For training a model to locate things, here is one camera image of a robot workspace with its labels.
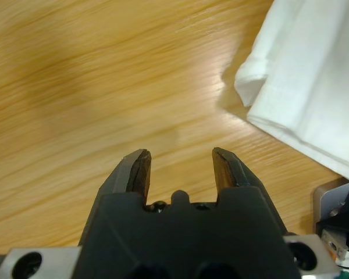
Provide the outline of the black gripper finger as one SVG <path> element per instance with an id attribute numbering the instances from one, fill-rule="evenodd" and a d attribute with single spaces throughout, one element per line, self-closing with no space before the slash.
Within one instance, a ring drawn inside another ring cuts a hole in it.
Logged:
<path id="1" fill-rule="evenodd" d="M 257 187 L 280 232 L 289 234 L 263 183 L 233 152 L 215 147 L 212 160 L 218 194 L 225 188 Z"/>
<path id="2" fill-rule="evenodd" d="M 146 149 L 138 149 L 125 157 L 114 168 L 113 172 L 100 186 L 94 203 L 90 210 L 79 245 L 86 240 L 87 233 L 96 214 L 103 196 L 116 193 L 136 192 L 143 198 L 143 204 L 147 202 L 151 175 L 151 154 Z"/>

